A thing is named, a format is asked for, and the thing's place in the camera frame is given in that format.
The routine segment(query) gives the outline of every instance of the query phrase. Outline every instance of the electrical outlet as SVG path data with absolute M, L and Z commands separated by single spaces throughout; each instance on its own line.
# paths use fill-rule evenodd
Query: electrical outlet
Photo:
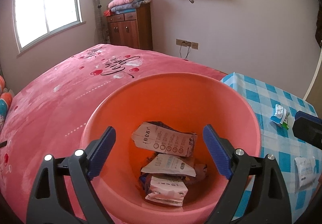
M 186 41 L 186 40 L 179 40 L 179 39 L 176 39 L 176 42 L 175 42 L 177 45 L 179 46 L 183 46 L 183 47 L 191 47 L 191 42 L 190 41 Z
M 191 43 L 191 47 L 193 49 L 197 50 L 198 49 L 198 43 L 196 43 L 196 42 Z

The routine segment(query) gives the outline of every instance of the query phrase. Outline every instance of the window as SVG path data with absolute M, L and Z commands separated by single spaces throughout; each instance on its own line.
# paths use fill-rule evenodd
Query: window
M 14 18 L 21 52 L 79 23 L 78 0 L 14 0 Z

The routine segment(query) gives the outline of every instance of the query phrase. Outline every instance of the metal screw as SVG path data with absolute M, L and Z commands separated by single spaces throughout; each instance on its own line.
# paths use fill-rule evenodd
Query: metal screw
M 237 149 L 237 150 L 236 150 L 236 154 L 237 154 L 237 155 L 239 155 L 239 156 L 242 156 L 242 155 L 244 155 L 245 153 L 244 153 L 244 151 L 243 151 L 242 149 Z
M 45 156 L 45 161 L 50 161 L 53 158 L 50 154 Z
M 270 159 L 271 161 L 273 161 L 275 159 L 275 156 L 273 154 L 268 154 L 267 155 L 268 159 Z
M 77 157 L 79 157 L 79 156 L 81 156 L 83 154 L 84 154 L 84 151 L 83 150 L 77 150 L 77 151 L 75 151 L 75 156 L 77 156 Z

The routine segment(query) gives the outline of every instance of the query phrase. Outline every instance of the blue gripper pad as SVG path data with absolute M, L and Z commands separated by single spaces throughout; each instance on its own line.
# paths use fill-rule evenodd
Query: blue gripper pad
M 90 180 L 100 174 L 115 141 L 115 129 L 113 127 L 108 127 L 102 137 L 95 143 L 94 147 L 90 151 L 90 157 L 88 159 L 87 177 Z
M 229 154 L 227 154 L 220 142 L 218 134 L 210 124 L 203 128 L 202 137 L 216 164 L 219 174 L 225 176 L 226 179 L 229 180 L 232 176 L 231 155 L 229 156 Z
M 307 114 L 307 113 L 305 113 L 303 111 L 296 112 L 296 114 L 295 114 L 295 120 L 297 120 L 299 118 L 306 118 L 307 120 L 310 120 L 312 122 L 315 122 L 317 124 L 322 125 L 322 120 L 320 118 L 317 118 L 315 116 L 312 116 L 310 114 Z

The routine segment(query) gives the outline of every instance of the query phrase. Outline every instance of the cabinet door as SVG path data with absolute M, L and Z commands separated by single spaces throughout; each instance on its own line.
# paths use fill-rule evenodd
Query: cabinet door
M 112 45 L 117 45 L 117 46 L 122 45 L 119 23 L 117 22 L 109 23 L 108 32 L 109 32 L 109 39 Z
M 120 36 L 123 45 L 139 49 L 139 36 L 135 20 L 119 22 Z

